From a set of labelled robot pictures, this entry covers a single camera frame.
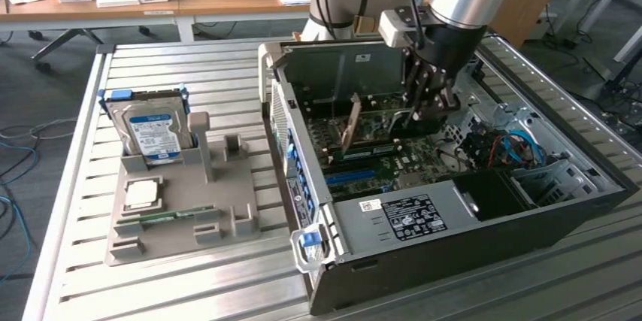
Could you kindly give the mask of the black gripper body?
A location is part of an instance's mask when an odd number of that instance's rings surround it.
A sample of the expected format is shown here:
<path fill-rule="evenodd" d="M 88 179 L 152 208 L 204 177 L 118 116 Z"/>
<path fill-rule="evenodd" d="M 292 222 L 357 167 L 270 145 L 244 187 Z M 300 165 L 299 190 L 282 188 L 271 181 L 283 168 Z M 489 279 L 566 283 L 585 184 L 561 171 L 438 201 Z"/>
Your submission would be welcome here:
<path fill-rule="evenodd" d="M 455 85 L 458 73 L 473 57 L 486 32 L 487 26 L 461 29 L 447 24 L 429 25 L 423 31 L 425 47 L 421 50 L 411 50 L 405 61 L 402 85 L 406 84 L 414 62 L 419 59 L 445 69 L 446 79 Z"/>

